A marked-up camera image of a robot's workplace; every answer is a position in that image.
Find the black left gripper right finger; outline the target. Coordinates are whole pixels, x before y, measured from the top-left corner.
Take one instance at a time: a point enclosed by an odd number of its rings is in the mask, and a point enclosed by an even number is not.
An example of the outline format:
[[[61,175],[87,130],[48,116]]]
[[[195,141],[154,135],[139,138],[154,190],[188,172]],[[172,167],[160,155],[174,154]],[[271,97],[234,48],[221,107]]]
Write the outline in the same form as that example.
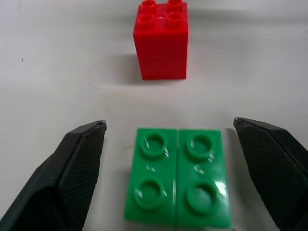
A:
[[[308,151],[285,129],[237,117],[252,182],[281,231],[308,229]]]

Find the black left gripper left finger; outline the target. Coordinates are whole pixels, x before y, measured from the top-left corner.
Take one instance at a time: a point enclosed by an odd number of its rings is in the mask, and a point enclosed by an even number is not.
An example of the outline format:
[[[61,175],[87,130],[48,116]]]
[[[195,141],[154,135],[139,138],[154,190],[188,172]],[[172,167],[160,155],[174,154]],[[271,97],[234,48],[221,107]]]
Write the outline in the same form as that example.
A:
[[[2,231],[80,231],[97,183],[104,120],[68,132],[0,221]]]

